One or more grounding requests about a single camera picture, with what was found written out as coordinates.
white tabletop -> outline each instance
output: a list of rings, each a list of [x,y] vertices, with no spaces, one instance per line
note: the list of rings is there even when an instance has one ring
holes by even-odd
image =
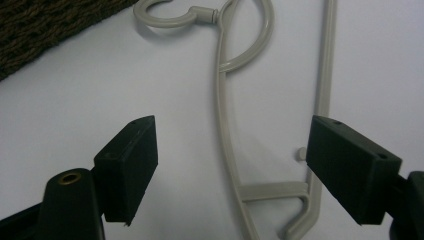
[[[176,17],[174,1],[153,14]],[[295,150],[307,144],[313,113],[323,1],[273,1],[275,31],[264,52],[229,74],[228,104],[243,183],[305,179]],[[258,1],[240,1],[228,49],[237,56],[261,25]],[[242,239],[215,116],[218,30],[138,24],[132,9],[47,51],[0,82],[0,218],[42,200],[46,182],[93,167],[125,124],[156,116],[159,166],[131,227],[105,223],[107,239]],[[401,175],[424,169],[424,2],[340,1],[330,117],[401,157]],[[308,240],[388,239],[360,227],[323,190]],[[298,199],[250,205],[262,239],[278,239]]]

woven texture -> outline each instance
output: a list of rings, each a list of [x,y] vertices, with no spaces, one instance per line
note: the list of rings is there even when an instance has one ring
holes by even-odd
[[[0,0],[0,80],[137,0]]]

dark wicker basket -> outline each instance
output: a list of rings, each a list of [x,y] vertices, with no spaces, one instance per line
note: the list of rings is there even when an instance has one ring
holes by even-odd
[[[137,0],[0,0],[0,80]]]

hanger hook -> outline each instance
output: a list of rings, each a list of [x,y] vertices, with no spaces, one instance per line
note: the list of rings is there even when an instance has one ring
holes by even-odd
[[[147,9],[152,5],[172,0],[140,0],[134,6],[134,15],[147,26],[156,28],[176,28],[197,22],[216,23],[218,10],[204,7],[191,7],[186,14],[176,18],[157,18],[149,15]]]

gray plastic hanger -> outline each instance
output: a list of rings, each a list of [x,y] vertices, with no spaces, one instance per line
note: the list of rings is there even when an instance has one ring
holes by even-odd
[[[292,197],[300,198],[303,201],[303,208],[299,215],[286,226],[284,239],[295,240],[302,238],[318,219],[321,203],[321,182],[312,171],[308,169],[306,182],[242,185],[235,162],[230,129],[228,126],[225,87],[226,74],[246,65],[255,58],[268,43],[274,27],[274,10],[271,1],[261,0],[264,11],[264,21],[262,30],[256,41],[244,53],[231,60],[227,60],[226,58],[225,42],[238,0],[228,0],[221,11],[204,7],[191,7],[185,15],[170,19],[152,17],[147,13],[148,8],[152,5],[170,1],[171,0],[141,0],[134,6],[134,15],[145,25],[157,28],[175,28],[196,22],[204,22],[217,24],[220,29],[216,63],[216,93],[220,137],[225,155],[224,159],[231,177],[231,187],[235,193],[243,227],[246,231],[246,239],[259,239],[247,207],[248,202]],[[319,83],[315,106],[315,114],[321,116],[328,116],[329,112],[336,0],[327,0],[325,16],[321,44]],[[300,149],[299,156],[304,159],[305,155],[306,149]]]

